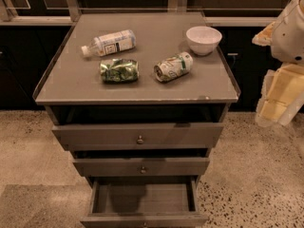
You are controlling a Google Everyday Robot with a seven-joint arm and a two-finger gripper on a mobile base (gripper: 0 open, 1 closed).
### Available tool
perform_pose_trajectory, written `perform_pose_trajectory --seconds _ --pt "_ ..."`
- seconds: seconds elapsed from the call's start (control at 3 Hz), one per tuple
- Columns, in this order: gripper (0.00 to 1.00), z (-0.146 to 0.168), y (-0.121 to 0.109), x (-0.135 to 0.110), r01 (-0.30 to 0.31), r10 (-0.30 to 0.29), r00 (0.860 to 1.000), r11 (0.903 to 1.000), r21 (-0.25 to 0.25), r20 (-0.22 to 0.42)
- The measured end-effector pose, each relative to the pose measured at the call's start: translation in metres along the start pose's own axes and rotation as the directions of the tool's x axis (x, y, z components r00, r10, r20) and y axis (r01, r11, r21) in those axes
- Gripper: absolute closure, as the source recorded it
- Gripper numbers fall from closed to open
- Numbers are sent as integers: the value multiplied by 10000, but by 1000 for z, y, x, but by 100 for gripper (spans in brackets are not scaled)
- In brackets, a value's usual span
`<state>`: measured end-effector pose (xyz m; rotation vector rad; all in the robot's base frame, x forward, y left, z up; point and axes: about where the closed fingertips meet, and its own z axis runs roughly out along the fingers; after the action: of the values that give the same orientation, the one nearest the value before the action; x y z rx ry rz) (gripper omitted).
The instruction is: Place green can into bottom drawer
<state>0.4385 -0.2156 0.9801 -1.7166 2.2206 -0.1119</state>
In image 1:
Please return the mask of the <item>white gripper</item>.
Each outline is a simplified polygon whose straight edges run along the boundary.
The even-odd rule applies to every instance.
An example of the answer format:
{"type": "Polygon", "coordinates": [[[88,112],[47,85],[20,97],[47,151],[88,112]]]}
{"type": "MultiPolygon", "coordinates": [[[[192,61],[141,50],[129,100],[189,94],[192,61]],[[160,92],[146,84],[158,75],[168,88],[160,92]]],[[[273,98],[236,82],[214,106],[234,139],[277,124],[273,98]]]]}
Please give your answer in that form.
{"type": "Polygon", "coordinates": [[[267,71],[256,107],[259,126],[287,125],[304,105],[303,3],[304,0],[291,0],[275,22],[252,39],[258,46],[271,45],[272,56],[277,60],[294,63],[267,71]]]}

